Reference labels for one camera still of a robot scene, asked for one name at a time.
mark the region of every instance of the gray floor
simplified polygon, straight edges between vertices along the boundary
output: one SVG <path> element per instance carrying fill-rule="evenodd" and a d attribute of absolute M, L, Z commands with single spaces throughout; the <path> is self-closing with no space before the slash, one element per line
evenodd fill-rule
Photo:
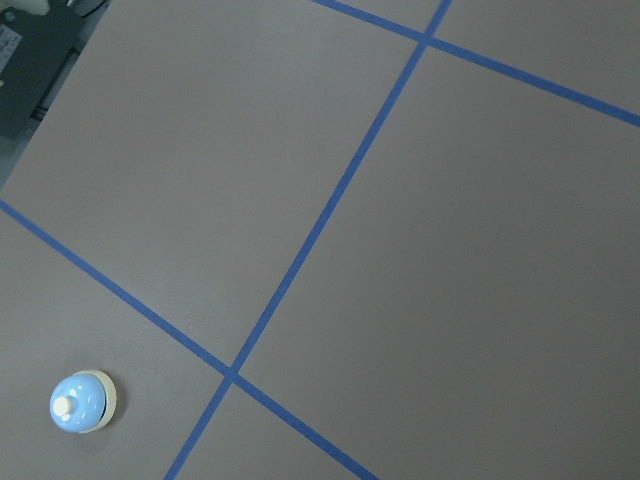
<path fill-rule="evenodd" d="M 640 476 L 632 2 L 161 3 L 2 191 L 1 478 Z"/>

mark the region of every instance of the dark device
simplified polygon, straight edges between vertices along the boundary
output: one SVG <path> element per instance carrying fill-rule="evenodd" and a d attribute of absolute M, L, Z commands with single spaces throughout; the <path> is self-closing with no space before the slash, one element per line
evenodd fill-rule
<path fill-rule="evenodd" d="M 63 2 L 47 15 L 0 14 L 0 136 L 15 139 L 60 72 L 84 20 Z"/>

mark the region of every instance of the light blue bell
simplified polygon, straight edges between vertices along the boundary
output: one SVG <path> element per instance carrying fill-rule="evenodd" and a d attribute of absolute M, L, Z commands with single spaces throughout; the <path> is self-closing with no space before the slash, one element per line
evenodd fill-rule
<path fill-rule="evenodd" d="M 111 378 L 99 370 L 89 370 L 75 373 L 56 386 L 49 412 L 62 430 L 87 433 L 109 423 L 115 406 L 116 389 Z"/>

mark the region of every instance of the black object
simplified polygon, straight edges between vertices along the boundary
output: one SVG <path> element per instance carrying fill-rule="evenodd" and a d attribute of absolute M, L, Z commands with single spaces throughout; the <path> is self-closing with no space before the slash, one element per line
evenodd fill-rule
<path fill-rule="evenodd" d="M 16 138 L 64 65 L 84 20 L 62 2 L 50 2 L 47 15 L 5 10 L 0 24 L 22 36 L 0 72 L 0 135 Z M 7 22 L 5 13 L 15 19 Z"/>

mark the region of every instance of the blue tape line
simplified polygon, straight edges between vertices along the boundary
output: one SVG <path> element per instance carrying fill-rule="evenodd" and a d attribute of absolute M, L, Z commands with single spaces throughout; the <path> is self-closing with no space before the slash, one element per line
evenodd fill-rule
<path fill-rule="evenodd" d="M 441 2 L 440 6 L 438 7 L 438 10 L 434 14 L 433 19 L 431 20 L 429 26 L 427 27 L 427 31 L 425 35 L 416 46 L 413 53 L 411 54 L 409 61 L 403 68 L 402 72 L 400 73 L 400 76 L 398 77 L 398 80 L 396 81 L 395 85 L 391 89 L 389 96 L 385 100 L 384 104 L 382 105 L 382 108 L 378 112 L 378 115 L 376 115 L 376 118 L 374 119 L 373 123 L 369 127 L 367 134 L 365 135 L 364 139 L 360 143 L 358 150 L 356 151 L 351 162 L 347 166 L 347 169 L 345 170 L 344 174 L 342 175 L 342 178 L 338 182 L 338 185 L 336 186 L 335 190 L 331 194 L 331 197 L 329 198 L 327 204 L 325 205 L 324 209 L 320 213 L 320 216 L 316 220 L 316 223 L 313 225 L 313 228 L 311 229 L 311 231 L 309 232 L 309 235 L 307 236 L 304 243 L 302 244 L 302 247 L 300 247 L 298 254 L 293 259 L 293 262 L 291 263 L 291 266 L 287 270 L 287 273 L 285 274 L 284 278 L 280 282 L 280 285 L 278 285 L 278 288 L 276 289 L 275 293 L 271 297 L 271 300 L 269 301 L 266 308 L 262 312 L 262 315 L 260 315 L 260 318 L 258 319 L 256 326 L 253 328 L 253 330 L 251 331 L 251 334 L 247 338 L 247 341 L 242 346 L 240 353 L 238 353 L 236 359 L 234 360 L 233 365 L 231 366 L 232 370 L 236 372 L 240 371 L 240 369 L 242 368 L 242 365 L 244 365 L 247 358 L 249 357 L 249 354 L 251 353 L 256 343 L 260 339 L 260 336 L 264 332 L 264 329 L 267 327 L 269 320 L 271 320 L 271 317 L 273 317 L 273 314 L 275 313 L 276 309 L 280 305 L 280 302 L 282 301 L 285 294 L 289 290 L 289 287 L 291 286 L 291 284 L 293 283 L 293 280 L 295 279 L 296 275 L 300 271 L 300 268 L 302 268 L 302 265 L 304 264 L 305 260 L 309 256 L 311 249 L 318 241 L 320 234 L 324 230 L 324 227 L 328 223 L 338 203 L 342 199 L 342 196 L 344 195 L 345 191 L 347 190 L 347 187 L 351 183 L 351 180 L 353 179 L 356 172 L 358 171 L 358 168 L 360 167 L 362 160 L 364 159 L 365 155 L 371 148 L 371 145 L 373 144 L 373 141 L 378 136 L 378 133 L 382 129 L 382 126 L 384 125 L 385 120 L 389 116 L 389 113 L 391 113 L 391 110 L 393 109 L 394 105 L 398 101 L 400 94 L 404 90 L 404 87 L 407 85 L 407 82 L 409 81 L 411 74 L 414 72 L 416 66 L 418 65 L 418 62 L 420 61 L 420 58 L 422 57 L 422 54 L 427 48 L 429 39 L 435 33 L 436 29 L 442 22 L 442 19 L 444 18 L 444 15 L 447 12 L 447 9 L 449 8 L 450 4 L 451 4 L 451 0 L 444 0 L 443 2 Z"/>
<path fill-rule="evenodd" d="M 289 425 L 295 431 L 304 436 L 311 443 L 320 448 L 323 452 L 329 455 L 331 458 L 336 460 L 339 464 L 347 468 L 350 472 L 355 474 L 358 478 L 363 480 L 376 480 L 376 477 L 369 470 L 364 468 L 358 462 L 356 462 L 349 455 L 344 453 L 338 447 L 336 447 L 329 440 L 324 438 L 318 432 L 316 432 L 313 428 L 309 427 L 298 417 L 293 415 L 267 394 L 262 392 L 259 388 L 257 388 L 252 383 L 245 380 L 243 377 L 238 376 L 236 379 L 236 385 L 240 387 L 245 393 L 247 393 L 251 398 L 256 400 L 262 406 L 267 408 L 271 413 L 275 414 L 278 418 L 280 418 L 284 423 Z"/>
<path fill-rule="evenodd" d="M 38 227 L 35 223 L 31 222 L 29 219 L 27 219 L 24 215 L 22 215 L 16 209 L 11 207 L 4 200 L 0 200 L 0 210 L 2 210 L 4 213 L 9 215 L 11 218 L 17 221 L 24 228 L 26 228 L 31 233 L 33 233 L 36 237 L 38 237 L 44 243 L 49 245 L 56 252 L 58 252 L 60 255 L 65 257 L 67 260 L 69 260 L 71 263 L 73 263 L 80 270 L 85 272 L 87 275 L 89 275 L 91 278 L 93 278 L 95 281 L 97 281 L 99 284 L 101 284 L 111 293 L 113 293 L 116 297 L 120 298 L 127 305 L 129 305 L 138 313 L 146 317 L 149 321 L 151 321 L 154 325 L 156 325 L 162 331 L 164 331 L 169 336 L 174 338 L 177 342 L 185 346 L 189 351 L 194 353 L 198 358 L 203 360 L 205 363 L 207 363 L 208 365 L 210 365 L 211 367 L 213 367 L 215 370 L 222 373 L 223 375 L 228 371 L 229 368 L 224 363 L 222 363 L 222 361 L 220 361 L 214 355 L 212 355 L 203 347 L 198 345 L 194 340 L 189 338 L 186 334 L 184 334 L 183 332 L 178 330 L 176 327 L 171 325 L 167 320 L 165 320 L 156 312 L 151 310 L 144 303 L 142 303 L 136 297 L 134 297 L 129 292 L 127 292 L 124 288 L 122 288 L 113 280 L 108 278 L 105 274 L 98 271 L 96 268 L 94 268 L 85 260 L 83 260 L 78 255 L 76 255 L 74 252 L 69 250 L 58 240 L 56 240 L 47 232 L 45 232 L 40 227 Z"/>
<path fill-rule="evenodd" d="M 557 83 L 545 80 L 544 78 L 538 77 L 537 75 L 524 72 L 517 68 L 498 62 L 497 60 L 493 60 L 489 57 L 485 57 L 484 55 L 480 55 L 479 53 L 467 50 L 466 48 L 462 48 L 452 43 L 445 42 L 444 40 L 432 38 L 429 41 L 429 45 L 433 48 L 437 48 L 438 50 L 449 53 L 463 60 L 467 60 L 481 67 L 488 68 L 489 70 L 492 70 L 496 73 L 506 75 L 507 77 L 519 80 L 528 85 L 578 103 L 592 110 L 596 110 L 620 121 L 629 123 L 636 127 L 640 127 L 640 115 L 629 112 L 628 110 L 616 107 L 609 103 L 603 102 L 602 100 L 598 100 L 597 98 L 593 98 L 589 95 L 585 95 L 584 93 L 580 93 L 576 90 L 563 87 L 562 85 L 558 85 Z"/>
<path fill-rule="evenodd" d="M 184 463 L 187 461 L 187 458 L 191 454 L 191 451 L 196 446 L 196 443 L 198 443 L 198 440 L 200 440 L 202 433 L 204 432 L 205 428 L 207 428 L 207 425 L 215 415 L 216 411 L 218 410 L 218 407 L 222 403 L 222 400 L 224 400 L 224 396 L 229 391 L 229 388 L 233 383 L 232 378 L 234 378 L 233 374 L 225 377 L 224 380 L 222 380 L 222 383 L 220 383 L 220 385 L 216 389 L 215 395 L 207 405 L 207 408 L 205 408 L 204 413 L 198 420 L 198 423 L 196 423 L 196 426 L 191 431 L 191 434 L 187 438 L 187 441 L 180 449 L 178 456 L 173 461 L 173 464 L 171 464 L 171 467 L 167 471 L 167 474 L 164 477 L 165 480 L 174 480 L 175 478 L 178 477 L 178 474 L 180 473 L 180 470 L 184 466 Z"/>
<path fill-rule="evenodd" d="M 345 5 L 344 3 L 338 2 L 336 0 L 312 1 L 313 3 L 317 3 L 318 5 L 322 5 L 337 12 L 344 13 L 345 15 L 349 15 L 350 17 L 357 18 L 358 20 L 370 23 L 371 25 L 375 25 L 376 27 L 383 28 L 398 35 L 402 35 L 403 37 L 415 40 L 416 42 L 419 41 L 424 35 L 418 30 L 405 27 L 404 25 L 400 25 L 399 23 L 392 22 L 391 20 L 387 20 L 386 18 L 382 18 L 377 15 L 373 15 L 372 13 L 365 12 L 364 10 L 360 10 L 359 8 Z"/>

